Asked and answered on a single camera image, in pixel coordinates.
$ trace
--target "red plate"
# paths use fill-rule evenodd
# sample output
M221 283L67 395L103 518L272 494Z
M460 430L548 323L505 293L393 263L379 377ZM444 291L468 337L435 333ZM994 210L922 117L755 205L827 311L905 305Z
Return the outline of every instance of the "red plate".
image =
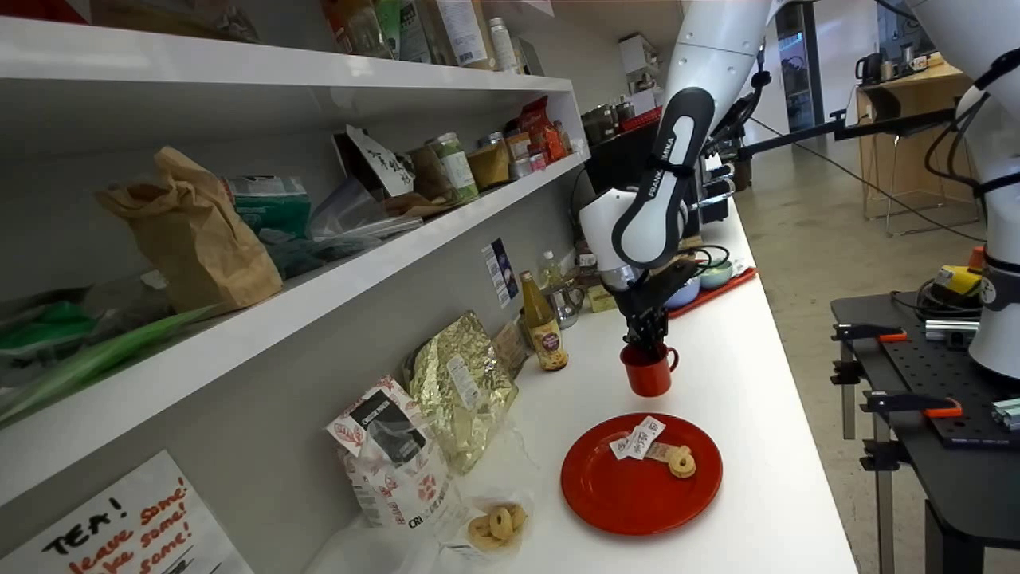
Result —
M656 458L614 458L608 444L630 435L643 418L656 418L668 430L660 444L686 444L698 473L674 479ZM567 452L561 487L572 511L597 528L614 536L660 536L695 520L720 492L723 458L712 438L670 415L639 410L591 428Z

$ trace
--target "shelving unit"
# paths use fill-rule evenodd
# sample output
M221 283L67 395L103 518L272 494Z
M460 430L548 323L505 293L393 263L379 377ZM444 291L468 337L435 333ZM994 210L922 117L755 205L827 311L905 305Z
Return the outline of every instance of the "shelving unit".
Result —
M404 151L451 125L475 125L484 133L538 95L548 95L552 117L572 133L575 152L567 158L4 428L0 507L215 386L225 374L426 257L467 230L541 192L591 157L567 80L0 19L0 133L14 133L0 139L0 165L14 172L7 193L17 193L14 200L32 210L64 200L69 183L74 188L97 188L129 165L140 168L124 157L136 158L165 139L231 151L234 139L307 133L307 139L316 139L314 157L330 157L320 151L330 147L320 133L358 122ZM97 158L84 183L53 168L80 158ZM4 266L17 266L17 257L14 244L0 253Z

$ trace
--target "sign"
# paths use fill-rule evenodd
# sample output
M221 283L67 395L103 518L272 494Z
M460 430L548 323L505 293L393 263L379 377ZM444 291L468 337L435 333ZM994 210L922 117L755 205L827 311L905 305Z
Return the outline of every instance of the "sign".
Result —
M19 545L0 572L32 574L251 574L170 452Z

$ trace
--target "white countertop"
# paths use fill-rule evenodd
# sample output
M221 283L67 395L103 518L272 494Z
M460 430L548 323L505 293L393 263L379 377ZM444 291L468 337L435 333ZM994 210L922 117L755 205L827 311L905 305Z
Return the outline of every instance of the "white countertop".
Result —
M741 217L706 234L752 266ZM670 323L678 352L674 388L639 399L620 362L626 320L584 317L567 327L572 366L538 374L529 361L521 399L471 485L522 492L532 523L508 572L859 572L829 480L805 418L805 405L776 333L763 280ZM715 503L692 523L656 539L613 539L579 523L561 496L561 458L592 424L663 410L698 424L723 456Z

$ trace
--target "floor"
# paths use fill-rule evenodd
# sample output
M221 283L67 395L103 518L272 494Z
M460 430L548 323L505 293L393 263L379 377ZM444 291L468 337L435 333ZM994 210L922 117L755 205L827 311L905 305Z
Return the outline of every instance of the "floor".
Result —
M871 418L859 415L859 440L842 440L838 388L829 382L838 346L829 341L829 301L911 291L944 263L967 263L978 236L978 205L924 205L924 217L952 223L939 230L890 200L863 217L854 145L811 145L752 158L752 188L741 192L764 293L786 337L808 418L848 528L862 574L877 574L873 475L862 473L862 438ZM908 470L892 479L896 574L924 572L922 487ZM984 551L988 574L1020 572L1020 551Z

